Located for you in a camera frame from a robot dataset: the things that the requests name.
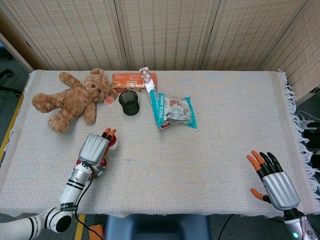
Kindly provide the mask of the left robot hand grey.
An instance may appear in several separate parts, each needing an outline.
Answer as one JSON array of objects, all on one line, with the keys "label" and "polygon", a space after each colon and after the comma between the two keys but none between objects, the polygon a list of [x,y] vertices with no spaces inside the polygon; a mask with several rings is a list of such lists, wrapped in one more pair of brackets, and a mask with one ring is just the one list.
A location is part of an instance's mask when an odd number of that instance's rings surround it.
[{"label": "left robot hand grey", "polygon": [[118,148],[116,132],[116,129],[107,128],[102,135],[90,133],[80,149],[78,159],[91,166],[99,164],[109,151]]}]

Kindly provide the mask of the right robot hand grey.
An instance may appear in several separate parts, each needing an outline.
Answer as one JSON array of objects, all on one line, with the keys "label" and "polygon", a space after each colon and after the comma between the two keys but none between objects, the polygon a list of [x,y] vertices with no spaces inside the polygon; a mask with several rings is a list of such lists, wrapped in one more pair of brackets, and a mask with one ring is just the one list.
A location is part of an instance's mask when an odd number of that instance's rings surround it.
[{"label": "right robot hand grey", "polygon": [[266,194],[262,194],[252,187],[250,192],[257,199],[272,204],[279,211],[295,209],[300,204],[301,199],[292,180],[272,153],[252,150],[246,158],[266,190]]}]

